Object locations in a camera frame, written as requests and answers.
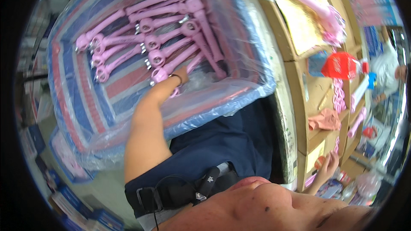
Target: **clear plastic wrap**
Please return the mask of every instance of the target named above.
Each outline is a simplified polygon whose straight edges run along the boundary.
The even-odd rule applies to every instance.
[[[135,55],[116,68],[106,83],[96,83],[90,54],[76,54],[74,42],[118,9],[140,1],[72,0],[49,37],[49,84],[58,125],[80,165],[89,170],[122,166],[130,117],[151,87],[151,70],[147,70],[143,61],[146,54]],[[205,60],[191,73],[191,81],[182,89],[182,94],[162,106],[167,140],[219,116],[233,114],[275,89],[267,51],[272,46],[259,36],[266,31],[252,21],[252,16],[261,14],[259,8],[247,0],[202,1],[225,56],[220,62],[228,71],[228,77],[211,82],[214,73]],[[119,18],[102,33],[108,35],[127,23],[127,18]],[[163,27],[161,32],[173,28],[176,27]]]

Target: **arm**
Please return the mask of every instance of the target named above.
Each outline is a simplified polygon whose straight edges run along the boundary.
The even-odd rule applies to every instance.
[[[188,81],[187,68],[156,84],[138,103],[131,119],[124,152],[124,180],[129,182],[172,156],[163,135],[160,107],[180,84]]]
[[[387,95],[385,95],[385,93],[381,93],[380,95],[378,95],[375,99],[374,99],[374,103],[378,104],[381,101],[384,101],[387,99]]]
[[[318,189],[320,189],[320,187],[324,185],[324,183],[327,182],[327,180],[333,176],[336,168],[338,167],[339,160],[340,159],[336,152],[329,152],[326,156],[326,160],[324,161],[323,165],[318,170],[317,175],[314,178],[314,181],[312,181],[311,185],[307,187],[302,193],[315,195],[318,192]]]
[[[387,42],[390,41],[390,37],[388,36],[388,31],[386,26],[381,27],[381,35],[383,36],[383,41]]]

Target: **finger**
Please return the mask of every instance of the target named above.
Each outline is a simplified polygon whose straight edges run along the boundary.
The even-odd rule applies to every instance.
[[[330,164],[330,159],[330,153],[327,153],[326,160],[324,161],[323,166],[328,167],[328,165]]]

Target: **box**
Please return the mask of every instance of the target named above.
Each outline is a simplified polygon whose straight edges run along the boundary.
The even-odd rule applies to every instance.
[[[72,215],[77,215],[77,213],[79,213],[85,219],[91,217],[91,210],[80,201],[80,199],[67,185],[60,187],[58,192],[56,192],[52,197],[55,198],[54,201],[60,208],[63,207],[67,210],[68,213],[64,213],[69,217],[71,217]]]
[[[88,231],[122,231],[124,224],[105,209],[93,212],[87,223]]]
[[[85,224],[77,223],[65,214],[62,216],[61,220],[68,231],[87,231],[87,226]]]

